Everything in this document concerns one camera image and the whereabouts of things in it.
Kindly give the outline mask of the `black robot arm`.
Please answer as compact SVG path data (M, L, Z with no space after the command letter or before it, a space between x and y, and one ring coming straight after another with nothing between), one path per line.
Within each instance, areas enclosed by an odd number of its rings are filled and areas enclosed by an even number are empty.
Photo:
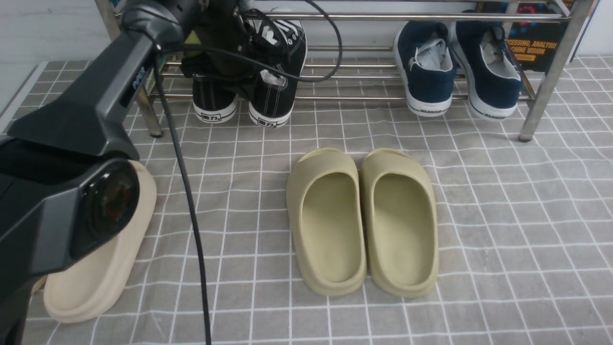
M22 342L44 275L103 247L136 218L139 153L123 122L162 53L195 28L237 39L243 0L132 0L121 31L54 101L17 119L1 142L1 343Z

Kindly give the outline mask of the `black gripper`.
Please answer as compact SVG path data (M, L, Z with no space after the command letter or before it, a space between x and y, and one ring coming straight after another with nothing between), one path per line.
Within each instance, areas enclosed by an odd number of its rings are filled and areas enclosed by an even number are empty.
M198 46L184 52L182 73L193 78L196 57L206 53L216 71L206 77L221 80L224 88L251 100L260 68L254 64L254 18L262 12L249 0L182 0L180 22L186 44Z

